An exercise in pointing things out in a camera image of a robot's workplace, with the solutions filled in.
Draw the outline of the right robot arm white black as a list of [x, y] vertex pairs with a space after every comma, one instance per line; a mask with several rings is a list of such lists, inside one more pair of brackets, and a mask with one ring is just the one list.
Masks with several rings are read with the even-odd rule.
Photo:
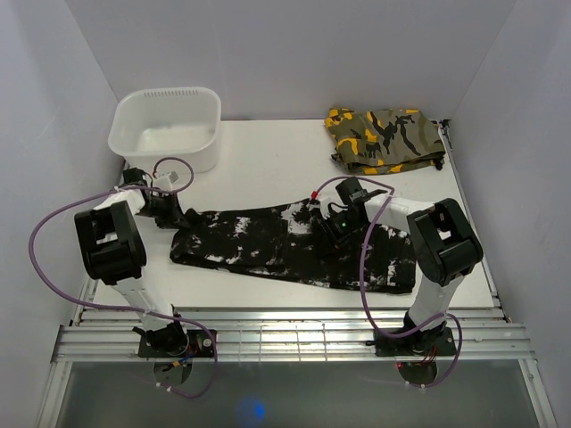
[[396, 195], [393, 187], [378, 183], [375, 191], [362, 187], [365, 177], [333, 177], [343, 203], [339, 211], [314, 190], [310, 202], [319, 206], [320, 227], [334, 248], [349, 234], [364, 229], [358, 262], [358, 284], [365, 290], [365, 259], [373, 228], [389, 226], [408, 234], [422, 273], [416, 298], [405, 313], [402, 327], [394, 333], [373, 327], [375, 343], [387, 342], [398, 349], [423, 354], [443, 335], [454, 293], [484, 257], [484, 251], [459, 203], [447, 198], [418, 202]]

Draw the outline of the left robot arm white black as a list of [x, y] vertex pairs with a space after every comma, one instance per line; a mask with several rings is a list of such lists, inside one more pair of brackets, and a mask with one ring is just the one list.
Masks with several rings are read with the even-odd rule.
[[153, 350], [176, 357], [189, 345], [189, 335], [172, 318], [174, 307], [159, 286], [144, 278], [145, 246], [134, 216], [153, 218], [160, 229], [181, 229], [189, 223], [172, 192], [178, 180], [171, 172], [160, 177], [160, 186], [148, 191], [151, 177], [142, 169], [123, 171], [125, 185], [135, 190], [118, 192], [92, 210], [75, 215], [82, 259], [89, 276], [119, 293], [138, 313], [142, 325], [135, 329]]

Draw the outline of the black white tie-dye trousers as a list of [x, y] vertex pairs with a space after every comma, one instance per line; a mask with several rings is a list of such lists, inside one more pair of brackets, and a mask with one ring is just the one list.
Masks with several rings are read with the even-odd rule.
[[[309, 200], [250, 210], [188, 210], [189, 227], [178, 230], [170, 260], [331, 289], [356, 290], [359, 229], [336, 252], [317, 252]], [[365, 289], [399, 295], [413, 291], [416, 259], [409, 236], [389, 226], [373, 228], [365, 259]]]

